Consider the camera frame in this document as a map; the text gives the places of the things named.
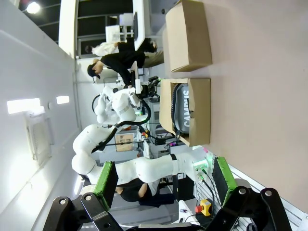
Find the metal bracket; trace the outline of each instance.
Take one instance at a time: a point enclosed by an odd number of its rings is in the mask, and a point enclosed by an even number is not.
[[[308,214],[305,213],[302,222],[299,224],[297,231],[307,231],[308,230]]]

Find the khaki pants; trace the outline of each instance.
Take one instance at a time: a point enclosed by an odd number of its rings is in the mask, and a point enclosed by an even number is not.
[[[143,64],[143,68],[149,68],[153,66],[157,66],[164,63],[164,52],[145,52],[145,60]]]

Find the brown cardboard box in background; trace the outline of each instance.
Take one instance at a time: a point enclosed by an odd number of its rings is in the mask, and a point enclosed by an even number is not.
[[[166,26],[172,72],[189,72],[212,64],[202,2],[180,0],[166,14]]]
[[[177,83],[188,83],[189,110],[191,113],[189,136],[180,137],[187,146],[209,144],[211,134],[211,79],[163,79],[160,83],[159,122],[175,134],[171,119],[172,92]]]

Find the screw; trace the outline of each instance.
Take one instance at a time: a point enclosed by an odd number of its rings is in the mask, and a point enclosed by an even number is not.
[[[245,193],[246,193],[246,189],[240,189],[240,190],[239,190],[239,194],[240,194],[240,195],[244,195]]]
[[[62,199],[62,200],[60,200],[60,202],[59,202],[61,205],[64,205],[65,203],[66,203],[66,200],[65,199]]]
[[[271,196],[271,191],[270,191],[270,190],[267,190],[267,191],[265,192],[265,195],[266,195],[266,196]]]
[[[86,201],[91,200],[91,198],[92,198],[92,196],[91,196],[91,195],[87,195],[87,196],[86,196]]]

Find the black cap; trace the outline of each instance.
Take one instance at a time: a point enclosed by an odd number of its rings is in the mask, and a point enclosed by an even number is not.
[[[95,74],[95,71],[93,70],[93,67],[95,66],[95,64],[91,64],[88,66],[88,75],[91,77],[96,76],[97,78],[101,79],[101,77],[97,74]]]

